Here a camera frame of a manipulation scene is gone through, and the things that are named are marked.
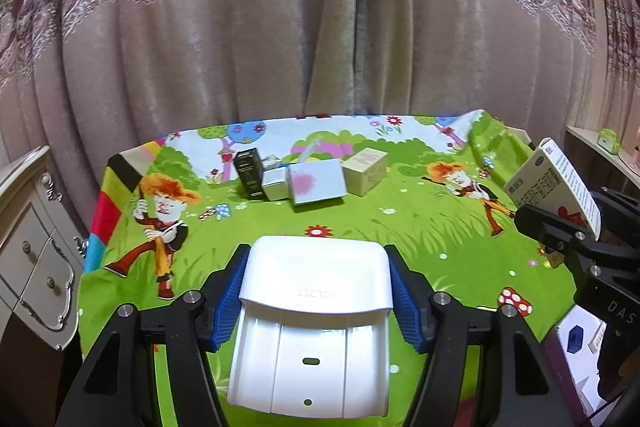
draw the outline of cartoon character with orange hair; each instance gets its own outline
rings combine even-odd
[[[494,219],[494,210],[511,217],[511,219],[515,216],[514,212],[498,201],[498,197],[489,188],[473,181],[465,172],[465,166],[462,163],[431,163],[427,165],[427,173],[429,176],[424,176],[423,180],[444,185],[454,196],[459,198],[465,197],[471,200],[479,200],[484,206],[486,219],[491,226],[492,237],[498,237],[504,232],[503,227],[498,225]]]
[[[188,204],[197,204],[201,198],[194,190],[184,188],[180,181],[158,172],[142,178],[140,196],[133,209],[133,217],[140,225],[147,226],[145,236],[148,241],[128,251],[119,261],[103,268],[126,277],[140,254],[153,251],[158,276],[158,298],[171,300],[174,298],[171,289],[171,279],[174,276],[171,272],[172,260],[188,234],[187,225],[180,220],[180,214]],[[157,217],[149,217],[148,203],[143,196],[153,196]]]

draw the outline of cabinet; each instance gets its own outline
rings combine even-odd
[[[0,338],[15,314],[60,350],[78,327],[85,241],[47,168],[48,153],[40,147],[0,169]]]

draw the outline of white shelf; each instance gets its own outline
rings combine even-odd
[[[640,176],[633,172],[626,164],[620,159],[619,156],[609,154],[606,150],[598,145],[598,132],[589,131],[588,129],[580,129],[579,127],[567,126],[567,131],[572,136],[575,136],[581,142],[587,144],[596,153],[611,163],[616,169],[622,172],[629,181],[631,181],[636,187],[640,188]],[[628,154],[622,149],[620,150],[620,156],[624,159],[628,159]]]

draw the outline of blue gripper pad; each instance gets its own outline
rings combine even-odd
[[[406,343],[414,346],[418,353],[426,351],[426,341],[420,331],[420,311],[404,285],[396,265],[389,259],[391,272],[391,295],[394,300],[394,315],[402,337]]]
[[[231,338],[236,320],[240,315],[241,303],[239,299],[240,286],[244,277],[244,268],[249,259],[250,249],[242,254],[229,283],[225,288],[213,314],[213,330],[211,331],[211,346],[215,351],[219,350],[226,341]]]
[[[433,289],[424,275],[408,269],[398,248],[386,245],[385,251],[389,259],[394,315],[402,337],[418,353],[426,353],[436,334],[429,302]]]

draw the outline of white plastic holder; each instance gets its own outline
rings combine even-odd
[[[240,300],[229,404],[305,418],[386,416],[393,303],[378,243],[261,237]]]

